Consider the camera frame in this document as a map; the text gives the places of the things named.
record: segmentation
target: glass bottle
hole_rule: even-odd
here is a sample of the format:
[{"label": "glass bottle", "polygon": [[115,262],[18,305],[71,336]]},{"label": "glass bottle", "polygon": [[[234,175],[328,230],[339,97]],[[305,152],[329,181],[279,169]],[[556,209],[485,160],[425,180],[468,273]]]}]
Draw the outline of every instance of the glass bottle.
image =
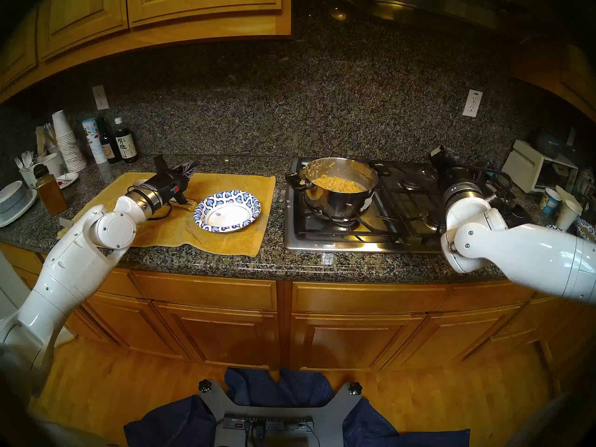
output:
[{"label": "glass bottle", "polygon": [[136,147],[132,140],[131,131],[122,122],[122,117],[115,118],[114,122],[116,123],[116,128],[118,128],[114,133],[114,136],[116,137],[116,142],[120,148],[120,155],[122,155],[125,163],[136,162],[139,156],[136,153]]},{"label": "glass bottle", "polygon": [[49,173],[48,167],[42,164],[35,165],[33,175],[37,179],[35,188],[50,216],[66,210],[68,208],[66,200],[62,196],[56,179]]},{"label": "glass bottle", "polygon": [[108,163],[117,163],[122,160],[122,156],[120,155],[120,149],[118,148],[118,143],[116,142],[116,138],[110,131],[108,131],[107,126],[105,125],[105,121],[103,117],[97,117],[95,122],[97,123],[97,129],[100,133],[100,144],[104,149],[105,156],[108,159]]}]

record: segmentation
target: gas stove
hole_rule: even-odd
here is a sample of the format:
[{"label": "gas stove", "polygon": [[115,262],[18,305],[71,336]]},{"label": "gas stove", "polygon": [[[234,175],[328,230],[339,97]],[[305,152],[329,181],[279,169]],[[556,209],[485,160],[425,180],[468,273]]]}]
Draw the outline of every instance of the gas stove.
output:
[{"label": "gas stove", "polygon": [[[313,158],[292,161],[290,173]],[[303,192],[286,186],[284,212],[285,247],[291,251],[360,253],[440,253],[445,232],[445,207],[430,164],[366,162],[379,173],[369,209],[353,224],[338,225],[312,212]],[[495,203],[504,207],[503,202]],[[531,222],[521,207],[505,217],[509,227]]]}]

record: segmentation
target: range hood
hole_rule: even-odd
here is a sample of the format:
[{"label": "range hood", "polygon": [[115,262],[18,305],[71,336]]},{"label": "range hood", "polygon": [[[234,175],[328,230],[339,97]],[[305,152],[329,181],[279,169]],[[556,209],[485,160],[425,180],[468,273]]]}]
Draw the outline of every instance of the range hood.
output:
[{"label": "range hood", "polygon": [[377,17],[403,20],[413,14],[433,14],[443,21],[484,27],[522,41],[538,34],[572,40],[567,26],[548,0],[349,0],[352,5]]}]

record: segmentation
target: food in pot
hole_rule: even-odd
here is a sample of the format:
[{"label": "food in pot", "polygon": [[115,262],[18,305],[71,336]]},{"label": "food in pot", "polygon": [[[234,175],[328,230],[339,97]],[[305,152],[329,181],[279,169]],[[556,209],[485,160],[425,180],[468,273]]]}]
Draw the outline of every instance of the food in pot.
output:
[{"label": "food in pot", "polygon": [[320,178],[316,178],[312,182],[323,189],[346,194],[353,194],[366,190],[364,186],[357,182],[350,181],[349,179],[338,178],[337,176],[323,175]]}]

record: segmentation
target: stainless steel pot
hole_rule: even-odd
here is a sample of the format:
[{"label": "stainless steel pot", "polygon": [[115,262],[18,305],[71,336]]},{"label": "stainless steel pot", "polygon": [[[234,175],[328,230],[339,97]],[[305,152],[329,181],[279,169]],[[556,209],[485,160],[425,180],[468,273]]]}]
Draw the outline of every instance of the stainless steel pot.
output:
[{"label": "stainless steel pot", "polygon": [[[362,192],[336,192],[317,186],[312,181],[324,175],[337,176],[360,184]],[[313,211],[335,222],[357,219],[370,206],[375,186],[379,183],[377,172],[355,160],[329,157],[313,160],[300,174],[291,173],[285,180],[296,191],[304,192],[304,201]]]}]

